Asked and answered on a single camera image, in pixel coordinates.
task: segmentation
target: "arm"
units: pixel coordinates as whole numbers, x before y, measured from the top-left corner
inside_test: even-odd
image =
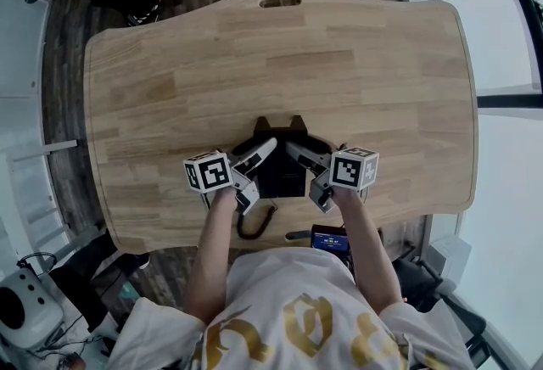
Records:
[[[184,311],[209,324],[224,310],[227,297],[228,249],[236,191],[217,191],[200,235],[198,253],[187,284]]]
[[[358,194],[333,189],[333,200],[343,217],[356,273],[356,286],[379,314],[386,307],[403,302],[400,283],[381,244],[377,228]]]

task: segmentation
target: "phone screen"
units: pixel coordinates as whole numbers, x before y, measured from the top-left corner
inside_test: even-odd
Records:
[[[313,248],[324,249],[325,251],[348,252],[349,240],[347,236],[314,233],[312,246]]]

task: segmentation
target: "window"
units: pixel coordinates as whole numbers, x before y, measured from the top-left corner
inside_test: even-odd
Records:
[[[543,108],[541,0],[446,0],[466,29],[480,108]]]
[[[543,353],[542,154],[541,121],[479,116],[477,188],[460,231],[472,252],[455,290],[529,366]]]

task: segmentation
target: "phone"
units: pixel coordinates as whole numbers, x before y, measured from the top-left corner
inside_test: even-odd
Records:
[[[344,228],[313,225],[311,228],[311,247],[336,255],[353,273],[349,239]]]

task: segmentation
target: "gold print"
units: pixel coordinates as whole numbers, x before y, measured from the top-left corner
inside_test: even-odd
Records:
[[[432,370],[446,370],[448,368],[443,362],[438,361],[436,356],[430,351],[426,352],[424,361],[426,361],[428,368],[432,368]]]
[[[242,335],[247,344],[250,358],[258,362],[266,362],[269,358],[272,353],[272,348],[262,343],[256,328],[249,322],[235,318],[246,312],[248,309],[249,307],[237,311],[226,319],[221,320],[208,328],[205,356],[207,358],[207,368],[209,370],[217,367],[221,361],[222,352],[228,350],[228,348],[221,343],[221,332],[225,329]]]
[[[362,313],[356,318],[356,324],[361,334],[353,340],[350,346],[350,354],[357,366],[365,366],[370,362],[383,359],[394,354],[400,354],[398,345],[387,335],[380,353],[375,354],[369,344],[369,338],[378,331],[368,313]],[[406,360],[400,356],[402,367],[406,368]]]
[[[400,350],[401,370],[407,370],[409,368],[409,346],[398,346]]]
[[[296,318],[296,304],[299,302],[311,307],[304,311],[303,331]],[[315,356],[332,336],[332,306],[323,297],[312,299],[308,294],[302,294],[284,306],[283,317],[288,340],[309,357]],[[310,335],[315,331],[317,318],[320,319],[322,326],[322,338],[318,343],[310,339]]]

